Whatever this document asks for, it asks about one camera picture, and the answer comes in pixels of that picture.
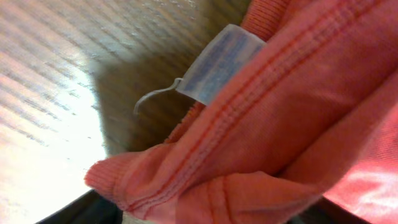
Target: wooden table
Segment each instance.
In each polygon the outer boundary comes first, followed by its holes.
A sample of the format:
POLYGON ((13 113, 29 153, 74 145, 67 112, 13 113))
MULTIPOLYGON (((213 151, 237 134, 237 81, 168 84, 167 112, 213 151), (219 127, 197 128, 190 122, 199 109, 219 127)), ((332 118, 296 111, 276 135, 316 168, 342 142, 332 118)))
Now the wooden table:
POLYGON ((182 77, 249 0, 1 0, 0 223, 34 223, 87 192, 97 160, 162 142, 192 100, 182 77))

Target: loose thread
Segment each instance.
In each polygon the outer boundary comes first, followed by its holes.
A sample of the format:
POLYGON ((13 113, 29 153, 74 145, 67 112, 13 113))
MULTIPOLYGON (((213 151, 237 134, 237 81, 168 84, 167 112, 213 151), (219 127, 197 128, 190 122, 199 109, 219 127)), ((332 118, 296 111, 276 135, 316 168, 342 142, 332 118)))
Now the loose thread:
POLYGON ((176 78, 176 79, 174 80, 173 85, 171 85, 170 87, 164 88, 164 89, 161 89, 161 90, 154 90, 154 91, 152 91, 152 92, 149 92, 149 93, 145 94, 143 97, 141 97, 141 98, 137 101, 136 105, 134 106, 134 115, 135 115, 135 116, 138 116, 138 115, 139 115, 138 109, 139 109, 139 106, 142 104, 142 102, 146 101, 148 98, 150 98, 150 97, 152 97, 152 96, 154 96, 154 95, 156 95, 156 94, 163 93, 163 92, 165 92, 165 91, 174 90, 174 89, 178 86, 178 84, 180 84, 181 81, 182 81, 182 78, 176 78))

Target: ribbed cuff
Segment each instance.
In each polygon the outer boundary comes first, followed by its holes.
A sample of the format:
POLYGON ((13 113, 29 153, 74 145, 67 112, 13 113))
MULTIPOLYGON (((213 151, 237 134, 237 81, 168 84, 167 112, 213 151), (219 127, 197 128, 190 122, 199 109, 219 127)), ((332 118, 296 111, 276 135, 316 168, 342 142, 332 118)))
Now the ribbed cuff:
POLYGON ((268 41, 276 33, 288 2, 288 0, 253 0, 241 27, 262 40, 268 41))
POLYGON ((113 190, 135 153, 124 153, 94 164, 85 176, 85 183, 104 198, 116 202, 113 190))

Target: care label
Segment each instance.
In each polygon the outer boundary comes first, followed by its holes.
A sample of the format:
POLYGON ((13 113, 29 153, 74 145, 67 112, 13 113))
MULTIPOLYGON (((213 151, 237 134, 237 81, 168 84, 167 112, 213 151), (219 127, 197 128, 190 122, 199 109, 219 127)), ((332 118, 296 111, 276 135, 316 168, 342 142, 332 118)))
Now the care label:
POLYGON ((266 43, 236 25, 226 26, 202 51, 177 91, 208 105, 266 43))

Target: white tag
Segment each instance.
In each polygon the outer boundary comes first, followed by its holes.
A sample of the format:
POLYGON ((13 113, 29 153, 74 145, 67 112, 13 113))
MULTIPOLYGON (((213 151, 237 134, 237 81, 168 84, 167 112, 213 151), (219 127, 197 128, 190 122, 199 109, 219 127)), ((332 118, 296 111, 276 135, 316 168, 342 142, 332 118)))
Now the white tag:
POLYGON ((265 44, 239 26, 226 26, 194 61, 177 91, 208 105, 265 44))

